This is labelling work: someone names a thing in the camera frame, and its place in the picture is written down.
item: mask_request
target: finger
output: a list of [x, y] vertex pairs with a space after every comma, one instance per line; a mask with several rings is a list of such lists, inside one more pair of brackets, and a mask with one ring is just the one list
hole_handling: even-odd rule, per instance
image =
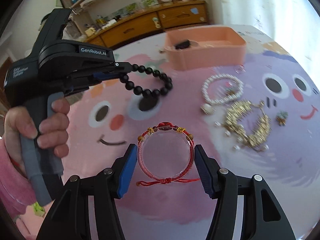
[[37, 143], [41, 149], [54, 148], [58, 145], [63, 145], [68, 140], [67, 131], [55, 131], [40, 135], [37, 139]]
[[69, 153], [69, 147], [66, 144], [58, 145], [57, 147], [55, 147], [53, 153], [59, 158], [66, 157]]
[[38, 135], [38, 131], [28, 110], [23, 106], [11, 108], [7, 112], [4, 120], [4, 130], [6, 132], [14, 131], [20, 133], [29, 139], [34, 139]]
[[54, 101], [51, 104], [51, 108], [56, 113], [67, 114], [70, 111], [70, 104], [65, 98], [62, 98]]
[[56, 113], [40, 123], [39, 131], [45, 134], [57, 130], [66, 130], [69, 123], [69, 118], [65, 114]]

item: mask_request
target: wooden drawer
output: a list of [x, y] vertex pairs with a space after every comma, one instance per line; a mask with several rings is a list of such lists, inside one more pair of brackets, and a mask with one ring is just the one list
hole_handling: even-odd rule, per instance
[[158, 17], [156, 12], [139, 16], [104, 32], [101, 38], [107, 47], [112, 47], [139, 35], [157, 31], [159, 28], [156, 28], [153, 17]]
[[164, 9], [159, 11], [159, 17], [161, 25], [165, 29], [207, 22], [204, 4], [184, 5]]
[[94, 44], [94, 45], [99, 45], [99, 46], [104, 46], [103, 40], [100, 38], [100, 36], [95, 37], [94, 39], [92, 39], [91, 41], [89, 41], [89, 43]]

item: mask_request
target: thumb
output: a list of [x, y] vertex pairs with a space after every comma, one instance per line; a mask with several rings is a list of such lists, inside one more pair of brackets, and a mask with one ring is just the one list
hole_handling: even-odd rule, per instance
[[28, 110], [23, 106], [11, 108], [7, 112], [4, 120], [4, 131], [9, 130], [19, 132], [29, 139], [35, 139], [38, 135], [38, 131]]

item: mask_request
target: orange plastic container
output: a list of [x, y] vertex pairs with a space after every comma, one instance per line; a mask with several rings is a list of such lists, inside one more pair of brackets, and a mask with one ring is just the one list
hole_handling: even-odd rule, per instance
[[[190, 40], [189, 48], [175, 49], [185, 40]], [[230, 27], [195, 27], [168, 31], [164, 49], [173, 69], [189, 70], [243, 64], [246, 42]]]

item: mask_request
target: curtain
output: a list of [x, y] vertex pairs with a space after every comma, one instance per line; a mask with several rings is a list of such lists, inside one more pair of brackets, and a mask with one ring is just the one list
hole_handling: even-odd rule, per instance
[[252, 25], [288, 51], [320, 88], [320, 17], [308, 0], [205, 0], [215, 24]]

